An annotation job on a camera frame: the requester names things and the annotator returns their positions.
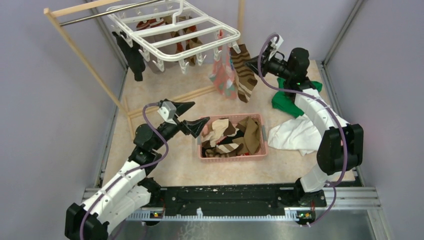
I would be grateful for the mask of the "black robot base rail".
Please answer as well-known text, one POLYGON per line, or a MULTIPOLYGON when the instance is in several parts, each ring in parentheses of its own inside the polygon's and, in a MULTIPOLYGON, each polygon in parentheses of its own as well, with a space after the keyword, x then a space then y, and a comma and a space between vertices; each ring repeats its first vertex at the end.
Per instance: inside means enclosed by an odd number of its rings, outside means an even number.
POLYGON ((325 187, 294 196, 291 184, 248 184, 162 187, 137 185, 122 197, 99 189, 83 209, 113 230, 123 221, 160 222, 294 222, 305 227, 327 210, 378 210, 381 202, 371 187, 325 187))

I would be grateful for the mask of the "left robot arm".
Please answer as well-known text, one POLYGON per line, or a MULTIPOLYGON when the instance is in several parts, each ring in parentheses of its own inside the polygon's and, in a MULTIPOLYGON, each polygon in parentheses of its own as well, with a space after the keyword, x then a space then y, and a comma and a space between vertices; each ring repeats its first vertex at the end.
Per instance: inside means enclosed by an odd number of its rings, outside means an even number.
POLYGON ((137 209, 160 202, 160 186, 149 173, 169 153, 168 141, 178 132, 200 136, 210 117, 194 121, 178 118, 195 102, 168 99, 146 104, 145 123, 136 131, 135 148, 121 169, 96 193, 66 210, 64 235, 70 240, 107 240, 137 209))

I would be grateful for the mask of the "pink sock with teal spots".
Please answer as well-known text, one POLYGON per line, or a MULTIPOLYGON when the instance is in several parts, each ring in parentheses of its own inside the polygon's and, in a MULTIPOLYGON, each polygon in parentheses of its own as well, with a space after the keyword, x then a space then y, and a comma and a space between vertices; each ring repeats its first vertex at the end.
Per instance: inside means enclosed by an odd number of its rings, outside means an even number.
POLYGON ((237 98, 236 72, 231 59, 231 49, 226 46, 221 52, 220 59, 214 60, 209 80, 217 92, 227 99, 237 98))

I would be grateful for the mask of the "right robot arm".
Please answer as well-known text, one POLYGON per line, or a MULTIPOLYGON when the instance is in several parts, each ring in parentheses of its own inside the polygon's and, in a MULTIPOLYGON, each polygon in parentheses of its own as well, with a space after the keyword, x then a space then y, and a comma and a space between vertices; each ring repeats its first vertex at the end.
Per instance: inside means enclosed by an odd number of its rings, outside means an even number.
POLYGON ((325 103, 307 76, 310 65, 308 50, 294 48, 288 59, 278 59, 275 47, 267 46, 258 56, 244 62, 259 77, 270 73, 285 80, 281 91, 300 108, 318 130, 321 140, 316 165, 296 180, 293 200, 307 206, 325 186, 337 186, 345 173, 362 163, 364 130, 350 124, 325 103))

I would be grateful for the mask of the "white plastic clip hanger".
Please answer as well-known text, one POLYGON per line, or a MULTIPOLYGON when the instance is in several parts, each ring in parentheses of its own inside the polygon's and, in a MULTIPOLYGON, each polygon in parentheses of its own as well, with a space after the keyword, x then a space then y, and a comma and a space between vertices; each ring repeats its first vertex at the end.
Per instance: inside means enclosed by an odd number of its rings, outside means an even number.
POLYGON ((153 62, 162 72, 166 62, 175 62, 186 74, 190 64, 201 66, 209 51, 215 61, 225 48, 241 53, 239 30, 185 0, 115 5, 107 12, 120 48, 153 62))

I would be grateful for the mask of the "brown striped sock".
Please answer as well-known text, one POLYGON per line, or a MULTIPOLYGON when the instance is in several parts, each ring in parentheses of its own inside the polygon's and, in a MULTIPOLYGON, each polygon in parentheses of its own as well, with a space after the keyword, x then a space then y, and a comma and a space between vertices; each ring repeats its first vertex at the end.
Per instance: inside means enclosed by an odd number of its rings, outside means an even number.
POLYGON ((237 95, 238 98, 248 103, 258 80, 254 76, 254 72, 245 66, 245 61, 250 60, 251 56, 245 44, 240 44, 240 53, 237 53, 233 48, 230 49, 230 57, 235 68, 238 82, 237 82, 237 95))

